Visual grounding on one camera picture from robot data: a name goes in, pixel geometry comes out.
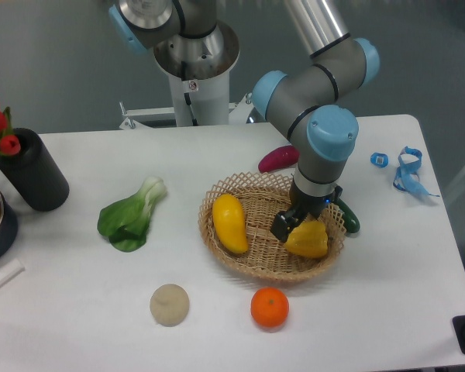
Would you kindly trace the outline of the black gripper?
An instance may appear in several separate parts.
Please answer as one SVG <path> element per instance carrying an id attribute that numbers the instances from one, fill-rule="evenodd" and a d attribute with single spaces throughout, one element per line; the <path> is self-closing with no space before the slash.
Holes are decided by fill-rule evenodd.
<path id="1" fill-rule="evenodd" d="M 332 193 L 323 196 L 312 196 L 303 192 L 293 181 L 289 197 L 291 207 L 287 211 L 278 212 L 270 226 L 270 232 L 280 242 L 286 243 L 295 228 L 305 220 L 307 215 L 318 218 L 330 204 L 338 202 L 343 189 L 336 185 Z"/>

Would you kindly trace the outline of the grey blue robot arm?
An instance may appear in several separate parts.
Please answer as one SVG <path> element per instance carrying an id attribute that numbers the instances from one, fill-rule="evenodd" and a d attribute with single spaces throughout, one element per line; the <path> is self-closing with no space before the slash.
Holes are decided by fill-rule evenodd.
<path id="1" fill-rule="evenodd" d="M 331 1 L 287 1 L 285 8 L 307 50 L 310 67 L 291 77 L 266 73 L 254 86 L 257 112 L 299 153 L 291 207 L 271 232 L 286 241 L 308 216 L 339 195 L 337 182 L 359 132 L 339 98 L 371 81 L 380 68 L 376 48 L 350 35 Z M 235 32 L 217 17 L 214 1 L 116 1 L 109 16 L 137 53 L 153 51 L 168 76 L 178 126 L 229 120 L 229 72 L 239 58 Z"/>

